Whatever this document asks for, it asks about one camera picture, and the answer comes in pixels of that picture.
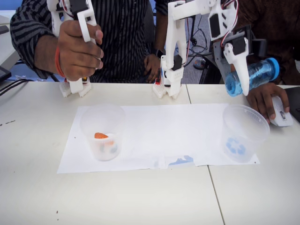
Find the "striped-shirt person's right hand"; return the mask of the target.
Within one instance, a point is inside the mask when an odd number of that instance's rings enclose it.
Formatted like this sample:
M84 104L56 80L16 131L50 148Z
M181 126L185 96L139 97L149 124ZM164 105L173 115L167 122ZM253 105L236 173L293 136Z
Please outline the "striped-shirt person's right hand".
M104 56L100 48L103 32L99 25L87 25L92 41L85 42L78 21L65 21L60 26L57 49L58 62L63 75L70 81L92 76L103 67Z

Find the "brown-shirt person's right hand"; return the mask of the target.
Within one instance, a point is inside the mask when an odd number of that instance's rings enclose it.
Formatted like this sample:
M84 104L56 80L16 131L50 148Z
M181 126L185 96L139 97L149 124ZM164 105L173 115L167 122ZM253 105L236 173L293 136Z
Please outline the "brown-shirt person's right hand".
M274 83L266 83L249 91L246 99L251 108L258 111L270 124L271 120L276 117L275 109L272 102L272 97L278 96L281 98L284 111L290 111L290 105L287 93L284 89Z

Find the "striped-shirt person's left hand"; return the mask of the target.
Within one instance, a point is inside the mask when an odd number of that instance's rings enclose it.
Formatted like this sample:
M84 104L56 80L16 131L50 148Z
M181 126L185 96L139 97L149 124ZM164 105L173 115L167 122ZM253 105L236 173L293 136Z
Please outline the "striped-shirt person's left hand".
M154 54L149 54L144 59L144 77L146 83L153 83L159 77L160 60Z

